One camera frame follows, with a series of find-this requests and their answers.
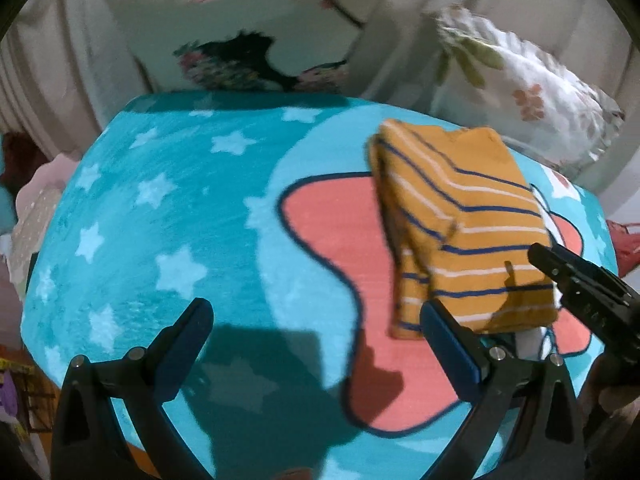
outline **folded shirt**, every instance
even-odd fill
[[[392,336],[421,338],[420,309],[433,298],[477,333],[556,320],[553,284],[527,258],[550,237],[495,131],[387,120],[369,161],[396,261]]]

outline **bed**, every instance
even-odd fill
[[[47,232],[22,322],[36,362],[60,385],[75,354],[146,346],[207,298],[214,331],[166,410],[216,478],[420,478],[468,405],[426,342],[386,334],[392,261],[362,147],[389,117],[455,129],[338,96],[135,99],[82,159]],[[555,240],[615,271],[597,199],[514,156]],[[602,345],[562,311],[534,357],[551,349],[579,390]]]

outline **silver bolt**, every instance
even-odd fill
[[[549,360],[555,364],[556,366],[562,366],[564,364],[564,359],[562,359],[558,354],[553,353],[549,356]]]
[[[127,352],[127,357],[132,361],[139,361],[145,356],[146,349],[142,346],[136,346]]]
[[[71,359],[71,366],[73,368],[79,368],[83,364],[84,364],[84,356],[83,355],[77,355],[76,357]]]
[[[505,352],[504,349],[500,348],[499,346],[494,346],[489,350],[489,355],[496,361],[502,361],[505,357],[507,357],[507,352]]]

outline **floral pillow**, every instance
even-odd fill
[[[460,6],[435,17],[440,42],[430,113],[491,126],[513,149],[575,178],[618,136],[625,115],[550,54]]]
[[[339,92],[380,0],[106,0],[156,91]]]

